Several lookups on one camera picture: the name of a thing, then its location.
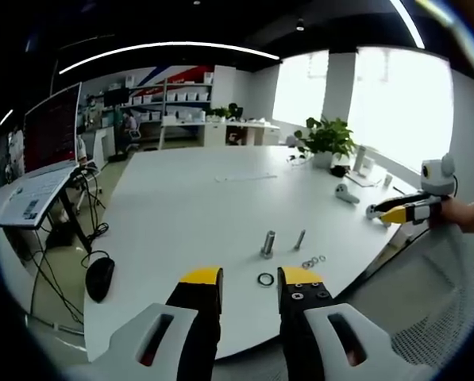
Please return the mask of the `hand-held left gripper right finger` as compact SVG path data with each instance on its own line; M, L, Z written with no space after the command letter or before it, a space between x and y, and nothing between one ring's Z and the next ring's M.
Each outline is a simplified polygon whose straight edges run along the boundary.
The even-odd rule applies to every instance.
M300 267L277 270L279 335L290 380L422 380L424 367L399 356L390 336L322 278Z

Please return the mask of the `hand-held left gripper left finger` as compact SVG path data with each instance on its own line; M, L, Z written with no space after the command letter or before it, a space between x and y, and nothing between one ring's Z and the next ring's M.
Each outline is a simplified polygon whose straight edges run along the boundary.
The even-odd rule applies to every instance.
M184 275L164 304L116 330L96 360L68 368L70 380L209 380L221 338L221 267Z

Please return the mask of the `person's right hand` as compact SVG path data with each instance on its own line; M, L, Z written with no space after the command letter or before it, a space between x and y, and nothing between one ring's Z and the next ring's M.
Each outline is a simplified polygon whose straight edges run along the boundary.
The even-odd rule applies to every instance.
M445 224L455 224L463 232L470 230L471 223L471 207L456 198L448 198L443 201L439 212L429 219L430 228Z

